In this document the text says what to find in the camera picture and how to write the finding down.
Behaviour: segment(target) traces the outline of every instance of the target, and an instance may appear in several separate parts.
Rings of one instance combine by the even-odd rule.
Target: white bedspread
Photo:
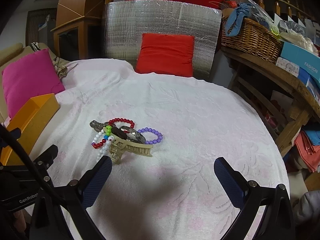
[[[80,60],[63,83],[66,91],[56,95],[61,109],[30,155],[58,146],[48,170],[55,186],[79,179],[95,165],[92,120],[127,118],[136,130],[151,127],[164,135],[151,150],[153,157],[125,153],[87,209],[106,239],[220,239],[238,214],[213,171],[220,156],[247,180],[267,187],[284,183],[289,191],[284,163],[258,114],[224,87],[137,74],[114,59]],[[261,215],[262,210],[248,239]],[[80,239],[70,215],[67,223]]]

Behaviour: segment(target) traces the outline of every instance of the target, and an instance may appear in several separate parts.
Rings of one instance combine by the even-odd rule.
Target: yellow open container
[[[7,130],[20,128],[17,140],[29,155],[41,132],[60,108],[54,94],[30,98],[10,121]],[[10,146],[2,149],[0,161],[3,165],[23,165]]]

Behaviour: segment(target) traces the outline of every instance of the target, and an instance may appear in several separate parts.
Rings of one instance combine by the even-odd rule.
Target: pink pillow
[[[48,52],[42,49],[12,62],[2,71],[4,99],[13,118],[31,98],[65,90]]]

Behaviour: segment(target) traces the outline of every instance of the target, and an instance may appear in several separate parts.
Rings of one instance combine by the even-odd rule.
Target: purple beaded bracelet
[[[145,144],[156,144],[156,143],[160,143],[161,140],[162,140],[162,134],[158,131],[156,131],[155,129],[152,129],[152,128],[142,128],[142,129],[139,129],[138,130],[139,133],[143,133],[143,132],[151,132],[151,133],[154,133],[155,135],[158,136],[158,139],[154,139],[153,141],[146,141]]]

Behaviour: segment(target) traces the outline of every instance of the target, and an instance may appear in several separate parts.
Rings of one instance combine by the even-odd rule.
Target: metal bolt
[[[73,179],[72,181],[69,182],[69,186],[75,186],[78,184],[78,181],[76,179]]]
[[[257,186],[257,183],[256,183],[254,180],[250,180],[250,181],[249,181],[249,185],[250,185],[251,187],[256,187],[256,186]]]
[[[279,184],[279,188],[284,190],[285,189],[285,185],[284,184]]]

